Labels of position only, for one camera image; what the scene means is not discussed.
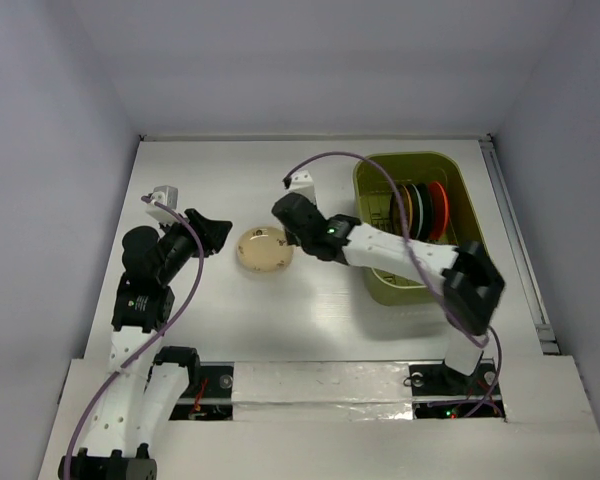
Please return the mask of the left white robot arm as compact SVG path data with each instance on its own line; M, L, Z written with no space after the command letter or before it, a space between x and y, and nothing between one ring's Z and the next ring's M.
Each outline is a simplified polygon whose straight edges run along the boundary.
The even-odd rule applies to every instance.
M158 229L136 227L122 239L106 378L72 433L58 466L61 479L156 478L157 433L180 396L200 386L197 350L162 343L187 308L174 305L170 283L190 259L219 253L232 224L194 209L151 214Z

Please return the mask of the blue white patterned plate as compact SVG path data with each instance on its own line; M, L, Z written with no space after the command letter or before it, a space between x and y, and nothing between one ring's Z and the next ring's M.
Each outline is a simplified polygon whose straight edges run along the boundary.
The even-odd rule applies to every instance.
M411 201L411 214L409 233L412 239L418 239L422 228L422 202L420 194L414 184L405 185L406 192Z

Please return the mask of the yellow patterned plate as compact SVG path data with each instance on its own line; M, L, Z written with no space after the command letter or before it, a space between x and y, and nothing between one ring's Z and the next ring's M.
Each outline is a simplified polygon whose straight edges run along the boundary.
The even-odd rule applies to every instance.
M273 273L286 269L293 260L291 246L283 230L271 226L245 231L236 244L239 263L255 273Z

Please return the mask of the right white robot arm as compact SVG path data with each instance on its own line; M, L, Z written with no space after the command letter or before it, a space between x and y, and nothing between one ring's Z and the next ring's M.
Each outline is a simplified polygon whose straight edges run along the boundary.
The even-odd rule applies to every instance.
M279 199L272 214L291 244L310 256L380 270L427 287L453 327L440 368L442 384L462 392L476 381L488 328L505 288L481 243L436 245L406 240L347 215L327 219L298 193Z

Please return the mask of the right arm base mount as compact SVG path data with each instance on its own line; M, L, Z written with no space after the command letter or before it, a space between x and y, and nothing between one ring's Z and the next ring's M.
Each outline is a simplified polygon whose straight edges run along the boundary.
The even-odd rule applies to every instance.
M442 363L416 363L409 366L403 384L411 390L416 419L504 419L504 403L495 374L492 362L482 362L468 377Z

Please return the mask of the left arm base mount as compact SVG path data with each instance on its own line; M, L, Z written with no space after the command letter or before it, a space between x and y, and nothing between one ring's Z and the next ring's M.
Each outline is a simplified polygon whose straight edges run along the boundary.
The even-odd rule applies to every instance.
M170 421L230 421L233 419L234 364L203 363L200 381L190 385L172 410Z

